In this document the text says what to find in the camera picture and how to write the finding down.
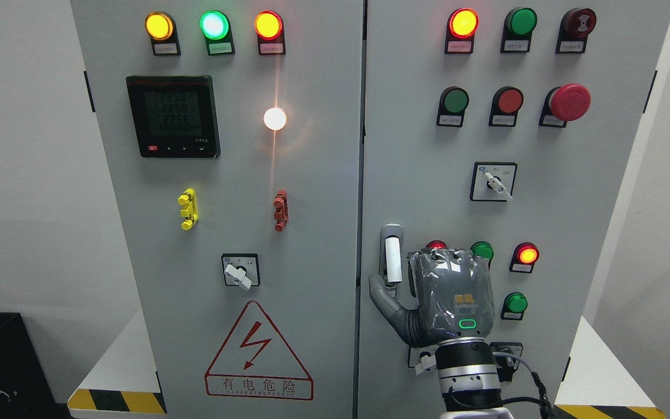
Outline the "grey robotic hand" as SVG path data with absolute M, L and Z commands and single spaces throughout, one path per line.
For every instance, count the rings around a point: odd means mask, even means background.
M 410 347 L 444 340 L 480 337 L 494 326 L 494 295 L 487 259 L 469 250 L 424 248 L 410 255 L 417 308 L 407 310 L 387 292 L 375 274 L 369 278 L 370 299 Z

